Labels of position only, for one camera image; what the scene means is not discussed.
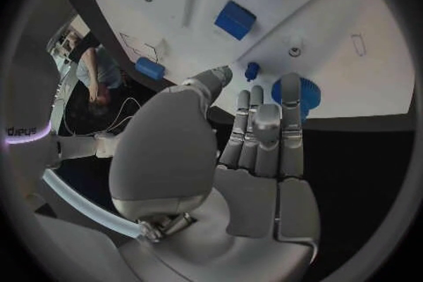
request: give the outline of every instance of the wire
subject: wire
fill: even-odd
[[[55,101],[55,103],[56,102],[59,102],[59,101],[62,101],[63,102],[63,124],[65,125],[65,129],[68,131],[69,134],[71,134],[73,136],[92,136],[92,135],[97,134],[97,133],[106,133],[106,132],[109,132],[110,130],[113,130],[113,129],[117,128],[124,121],[128,120],[129,118],[132,118],[133,115],[132,116],[127,116],[121,122],[119,122],[117,125],[114,126],[114,124],[116,123],[116,121],[119,119],[119,116],[121,115],[122,110],[123,110],[123,107],[125,106],[126,102],[128,102],[130,100],[134,101],[138,105],[138,108],[141,108],[141,104],[136,99],[134,99],[133,97],[127,97],[126,100],[122,103],[122,106],[121,106],[121,109],[118,112],[118,115],[116,116],[116,118],[114,119],[114,121],[107,128],[105,128],[103,130],[98,130],[98,131],[95,131],[95,132],[87,133],[87,134],[76,134],[74,131],[72,131],[69,128],[68,123],[66,122],[66,105],[65,105],[65,100],[64,99],[57,99]]]

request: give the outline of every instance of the person's arm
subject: person's arm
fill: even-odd
[[[95,49],[87,49],[82,55],[81,59],[84,61],[85,65],[87,66],[88,73],[90,74],[90,86],[88,87],[88,90],[90,91],[90,101],[93,102],[97,98],[99,91]]]

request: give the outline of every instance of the dark floor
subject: dark floor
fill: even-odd
[[[93,118],[86,109],[87,90],[78,83],[66,109],[69,128],[80,134],[101,130],[115,119],[126,97],[142,104],[152,95],[134,82],[113,93],[114,104],[106,116]],[[119,120],[136,111],[137,105],[130,103]],[[222,150],[231,126],[210,122]],[[66,135],[63,126],[59,132]],[[316,195],[322,229],[319,254],[304,281],[327,276],[376,230],[402,183],[412,143],[413,133],[304,132],[305,178]],[[96,157],[68,160],[58,174],[88,199],[117,213],[108,189],[109,164],[110,159]]]

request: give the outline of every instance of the person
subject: person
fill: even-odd
[[[71,49],[74,49],[80,38],[70,33],[68,41]],[[84,51],[78,62],[76,76],[90,93],[88,110],[98,116],[105,114],[111,102],[110,90],[121,85],[122,75],[118,64],[103,45]]]

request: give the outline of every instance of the cable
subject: cable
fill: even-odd
[[[69,134],[71,134],[73,136],[93,136],[94,134],[98,134],[98,133],[107,133],[110,130],[113,130],[113,129],[117,128],[124,121],[128,120],[129,118],[132,118],[133,116],[127,116],[121,122],[119,122],[117,125],[114,126],[115,122],[119,119],[119,116],[122,113],[123,107],[125,106],[126,102],[128,102],[129,100],[134,101],[138,105],[138,108],[141,108],[141,104],[136,99],[134,99],[133,97],[127,97],[126,100],[122,103],[122,106],[121,106],[121,109],[118,112],[118,115],[116,116],[116,118],[114,119],[114,121],[107,128],[105,128],[103,130],[98,130],[98,131],[95,131],[95,132],[87,133],[87,134],[76,134],[75,132],[73,132],[69,128],[68,123],[66,122],[66,105],[65,105],[65,100],[64,99],[57,99],[55,101],[55,103],[57,103],[59,101],[62,101],[63,102],[63,124],[65,125],[65,129],[68,131]]]

